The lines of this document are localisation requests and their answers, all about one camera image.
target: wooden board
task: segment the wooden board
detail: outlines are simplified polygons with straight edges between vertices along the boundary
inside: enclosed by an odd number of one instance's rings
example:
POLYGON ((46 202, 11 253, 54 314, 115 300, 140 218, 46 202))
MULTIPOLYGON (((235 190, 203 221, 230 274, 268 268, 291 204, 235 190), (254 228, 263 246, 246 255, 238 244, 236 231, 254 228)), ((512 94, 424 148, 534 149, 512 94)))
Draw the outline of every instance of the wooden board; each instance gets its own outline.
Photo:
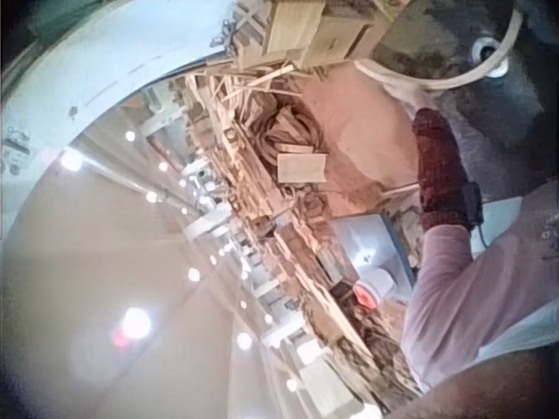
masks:
POLYGON ((278 182, 325 182, 326 156, 319 153, 278 155, 278 182))
POLYGON ((301 146, 299 144, 285 144, 283 142, 276 142, 273 144, 276 149, 282 153, 313 153, 314 149, 312 146, 301 146))
POLYGON ((326 0, 277 0, 272 7, 263 53, 298 50, 311 45, 326 0))
POLYGON ((361 19, 323 16, 313 42, 295 64, 309 68, 343 61, 366 24, 361 19))
POLYGON ((239 70, 244 71, 260 65, 283 63, 287 60, 287 51, 271 52, 263 55, 262 46, 242 31, 235 34, 233 42, 238 50, 237 66, 239 70))
POLYGON ((392 23, 385 15, 378 13, 372 24, 365 25, 364 32, 357 39, 355 47, 351 50, 347 58, 370 58, 376 45, 381 41, 391 25, 392 23))

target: metal sheet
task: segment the metal sheet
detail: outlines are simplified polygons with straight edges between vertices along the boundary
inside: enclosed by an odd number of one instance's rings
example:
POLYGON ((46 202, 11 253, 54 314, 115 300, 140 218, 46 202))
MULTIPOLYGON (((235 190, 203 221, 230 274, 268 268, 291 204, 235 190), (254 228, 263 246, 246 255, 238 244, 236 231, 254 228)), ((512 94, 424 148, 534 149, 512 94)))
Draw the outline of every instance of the metal sheet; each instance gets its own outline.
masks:
POLYGON ((390 220, 378 214, 352 216, 333 221, 342 248, 360 278, 374 269, 390 273, 397 286, 389 296, 408 301, 415 276, 390 220))

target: pink long-sleeve shirt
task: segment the pink long-sleeve shirt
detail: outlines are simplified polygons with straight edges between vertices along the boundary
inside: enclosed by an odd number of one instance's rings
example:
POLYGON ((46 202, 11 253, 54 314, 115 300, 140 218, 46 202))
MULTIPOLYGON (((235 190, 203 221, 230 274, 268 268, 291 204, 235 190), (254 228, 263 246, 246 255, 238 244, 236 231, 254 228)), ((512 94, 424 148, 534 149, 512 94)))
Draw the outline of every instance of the pink long-sleeve shirt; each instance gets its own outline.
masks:
POLYGON ((527 196, 513 225, 473 260, 461 225, 424 237, 424 265, 402 348, 423 391, 467 367, 481 347, 559 298, 559 183, 527 196))

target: red light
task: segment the red light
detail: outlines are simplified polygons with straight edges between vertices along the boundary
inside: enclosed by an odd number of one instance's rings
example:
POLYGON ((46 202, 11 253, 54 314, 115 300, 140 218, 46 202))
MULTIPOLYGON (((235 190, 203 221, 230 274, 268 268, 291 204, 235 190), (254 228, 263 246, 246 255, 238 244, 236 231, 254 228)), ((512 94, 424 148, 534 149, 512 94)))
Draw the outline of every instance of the red light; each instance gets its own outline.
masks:
POLYGON ((122 327, 117 328, 113 332, 112 336, 113 345, 116 347, 127 347, 130 343, 130 339, 122 331, 122 327))

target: wire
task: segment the wire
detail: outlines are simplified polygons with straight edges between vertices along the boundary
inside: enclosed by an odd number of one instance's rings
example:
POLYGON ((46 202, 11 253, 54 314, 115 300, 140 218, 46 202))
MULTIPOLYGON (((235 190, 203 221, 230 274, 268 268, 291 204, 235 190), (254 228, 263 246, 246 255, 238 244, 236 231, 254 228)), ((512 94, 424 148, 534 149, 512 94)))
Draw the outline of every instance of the wire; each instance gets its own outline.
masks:
POLYGON ((487 246, 486 239, 483 237, 483 230, 481 229, 481 224, 478 225, 478 232, 480 234, 481 244, 483 244, 483 247, 487 249, 489 246, 487 246))

